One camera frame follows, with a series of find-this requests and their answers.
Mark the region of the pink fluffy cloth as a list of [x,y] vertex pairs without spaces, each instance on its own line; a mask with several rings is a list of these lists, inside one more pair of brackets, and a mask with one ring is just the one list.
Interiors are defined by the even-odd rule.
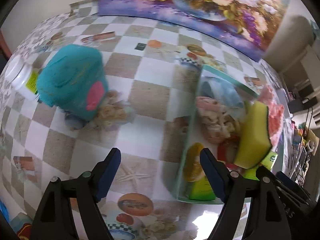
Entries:
[[264,85],[258,101],[268,107],[268,133],[273,148],[276,148],[283,130],[284,106],[276,102],[270,85]]

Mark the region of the white wooden shelf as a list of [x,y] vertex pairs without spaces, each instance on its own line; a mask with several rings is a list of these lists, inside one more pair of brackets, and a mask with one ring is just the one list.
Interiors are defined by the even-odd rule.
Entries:
[[301,99],[305,110],[292,115],[319,114],[319,48],[306,46],[283,70],[280,77],[285,83],[286,94]]

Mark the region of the yellow green sponge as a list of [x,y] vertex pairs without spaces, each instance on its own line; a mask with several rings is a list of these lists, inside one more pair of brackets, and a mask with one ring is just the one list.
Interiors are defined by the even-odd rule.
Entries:
[[253,168],[266,157],[271,148],[268,133],[268,106],[255,101],[242,127],[239,147],[233,163],[244,169]]

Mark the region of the light blue cloth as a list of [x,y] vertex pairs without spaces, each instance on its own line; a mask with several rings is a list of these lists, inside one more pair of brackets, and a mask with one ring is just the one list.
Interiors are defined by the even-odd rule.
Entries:
[[207,77],[201,85],[201,93],[225,106],[244,108],[244,103],[234,86],[224,79]]

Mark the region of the red tape roll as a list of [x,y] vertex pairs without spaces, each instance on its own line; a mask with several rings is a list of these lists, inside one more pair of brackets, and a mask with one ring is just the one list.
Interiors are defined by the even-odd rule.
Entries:
[[230,170],[236,170],[239,168],[234,164],[235,156],[238,152],[239,137],[231,137],[225,139],[217,147],[217,159],[223,162],[225,166]]

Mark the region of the teal shallow cardboard tray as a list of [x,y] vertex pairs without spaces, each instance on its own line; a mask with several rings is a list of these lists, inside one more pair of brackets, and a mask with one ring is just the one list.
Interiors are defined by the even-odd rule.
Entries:
[[201,163],[207,148],[227,171],[256,181],[258,167],[281,167],[284,106],[269,85],[255,92],[228,74],[204,65],[187,126],[187,140],[174,189],[185,203],[220,204],[223,194],[211,187]]

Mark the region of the small green tissue pack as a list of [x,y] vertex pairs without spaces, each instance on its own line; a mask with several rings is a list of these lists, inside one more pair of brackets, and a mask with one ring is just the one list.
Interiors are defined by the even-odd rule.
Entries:
[[255,167],[251,168],[251,169],[247,169],[244,174],[243,177],[246,179],[250,179],[250,180],[259,180],[256,177],[256,171],[260,166],[264,166],[266,167],[269,171],[272,170],[274,163],[276,162],[278,157],[278,154],[276,152],[272,152],[270,151],[268,153],[268,155]]

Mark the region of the floral painting canvas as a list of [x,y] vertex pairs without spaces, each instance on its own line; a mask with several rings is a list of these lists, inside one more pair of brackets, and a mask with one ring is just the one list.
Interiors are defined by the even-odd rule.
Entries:
[[206,34],[259,61],[290,0],[99,0],[99,15],[143,17]]

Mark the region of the white plastic bottle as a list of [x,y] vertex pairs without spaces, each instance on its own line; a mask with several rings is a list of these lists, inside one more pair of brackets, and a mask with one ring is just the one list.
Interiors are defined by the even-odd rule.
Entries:
[[28,100],[38,100],[39,94],[36,88],[38,72],[33,70],[31,64],[25,62],[21,55],[16,55],[5,71],[5,79],[13,89]]

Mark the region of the black power adapter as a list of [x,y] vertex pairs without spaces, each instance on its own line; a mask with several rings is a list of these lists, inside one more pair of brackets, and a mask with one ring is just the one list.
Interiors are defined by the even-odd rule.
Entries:
[[287,105],[291,114],[305,110],[304,103],[301,99],[292,100]]

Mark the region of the red patterned garment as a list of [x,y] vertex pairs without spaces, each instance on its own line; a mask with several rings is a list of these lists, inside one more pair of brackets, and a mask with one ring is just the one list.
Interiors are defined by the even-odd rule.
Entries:
[[29,240],[31,237],[32,225],[24,223],[22,227],[17,231],[17,236],[20,240]]

